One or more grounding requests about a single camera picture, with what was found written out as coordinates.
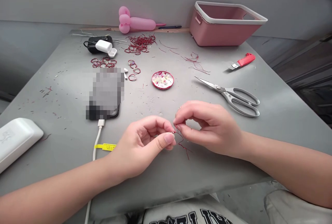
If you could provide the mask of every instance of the left hand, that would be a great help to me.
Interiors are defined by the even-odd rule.
[[[141,174],[163,149],[176,145],[172,124],[161,117],[149,116],[131,123],[115,149],[105,157],[107,166],[121,181]]]

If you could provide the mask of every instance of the pink balloon animal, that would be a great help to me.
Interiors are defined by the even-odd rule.
[[[143,19],[138,17],[130,17],[129,9],[122,6],[119,9],[119,30],[121,33],[126,34],[130,28],[139,30],[154,30],[156,26],[164,26],[166,24],[156,24],[154,20]]]

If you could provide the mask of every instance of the gray table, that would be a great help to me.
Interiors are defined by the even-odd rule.
[[[121,36],[118,32],[94,33]],[[155,36],[163,44],[177,47],[176,52],[182,56],[197,53],[211,75],[188,69],[191,63],[159,42],[151,46],[149,53],[139,56],[125,53],[120,47],[127,48],[126,45],[115,44],[117,67],[130,70],[127,61],[133,59],[141,73],[137,81],[125,81],[120,115],[106,121],[99,143],[116,144],[129,123],[145,116],[155,114],[172,121],[179,106],[187,100],[202,100],[224,106],[245,131],[332,154],[332,132],[328,126],[247,43],[238,47],[199,47],[188,33],[155,33]],[[91,161],[98,128],[97,122],[85,120],[85,105],[95,71],[90,60],[103,55],[90,54],[79,43],[86,39],[66,37],[0,116],[0,126],[25,117],[32,119],[45,134],[51,133],[47,140],[36,143],[0,175],[0,195]],[[247,52],[256,55],[254,62],[231,73],[225,72]],[[158,90],[151,84],[152,74],[159,70],[167,70],[174,76],[175,83],[169,90]],[[194,75],[221,86],[252,92],[261,101],[258,106],[261,115],[252,119],[238,114],[220,94]],[[39,91],[50,86],[51,93],[43,98]],[[179,145],[172,152],[161,152],[142,175],[96,196],[91,218],[101,219],[269,179],[248,162],[214,154],[189,142],[184,145],[193,151],[189,153],[190,160]],[[107,154],[98,150],[97,158]],[[85,208],[72,222],[75,218],[81,221],[84,212]]]

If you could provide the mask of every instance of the charging cable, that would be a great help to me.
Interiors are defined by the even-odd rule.
[[[97,134],[96,141],[95,141],[94,146],[93,146],[92,161],[96,160],[96,146],[97,146],[97,144],[98,144],[98,140],[99,140],[99,137],[100,137],[101,129],[103,128],[104,125],[105,125],[105,120],[104,120],[104,119],[100,119],[100,120],[98,120],[98,127],[99,127],[99,130],[98,130],[98,134]],[[89,215],[90,215],[91,201],[92,201],[92,200],[90,200],[89,203],[87,204],[87,209],[86,209],[86,214],[85,214],[85,221],[84,221],[84,224],[88,224],[88,222],[89,222]]]

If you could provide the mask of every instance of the basket handle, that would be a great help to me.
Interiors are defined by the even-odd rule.
[[[198,24],[202,23],[202,16],[198,12],[196,12],[195,20],[198,22]]]

